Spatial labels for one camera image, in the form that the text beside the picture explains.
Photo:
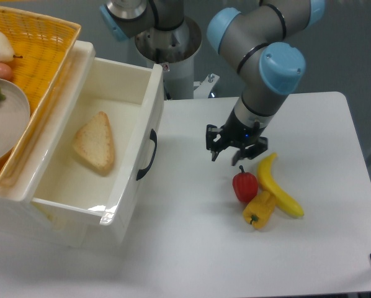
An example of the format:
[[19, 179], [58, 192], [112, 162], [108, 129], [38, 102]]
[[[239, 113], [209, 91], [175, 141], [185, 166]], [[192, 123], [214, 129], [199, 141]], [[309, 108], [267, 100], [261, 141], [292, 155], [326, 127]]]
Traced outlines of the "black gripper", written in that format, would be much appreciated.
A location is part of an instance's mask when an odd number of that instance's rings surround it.
[[211, 160], [216, 161], [220, 152], [229, 146], [238, 148], [231, 160], [235, 166], [238, 161], [252, 160], [268, 149], [268, 138], [261, 137], [264, 127], [259, 120], [252, 124], [243, 124], [232, 111], [222, 127], [208, 124], [205, 132], [206, 149], [211, 153]]

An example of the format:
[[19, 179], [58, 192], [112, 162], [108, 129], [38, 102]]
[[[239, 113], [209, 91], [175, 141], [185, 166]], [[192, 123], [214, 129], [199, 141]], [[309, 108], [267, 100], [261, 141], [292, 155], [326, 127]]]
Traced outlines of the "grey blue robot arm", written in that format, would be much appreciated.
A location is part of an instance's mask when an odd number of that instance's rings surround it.
[[[302, 53], [285, 39], [318, 22], [325, 8], [324, 1], [260, 1], [247, 14], [229, 7], [213, 16], [206, 38], [245, 83], [226, 123], [206, 128], [213, 159], [228, 147], [236, 148], [233, 163], [267, 150], [262, 132], [306, 68]], [[168, 97], [190, 82], [184, 65], [198, 52], [202, 34], [182, 1], [107, 1], [100, 12], [117, 40], [133, 38], [146, 62], [163, 68]]]

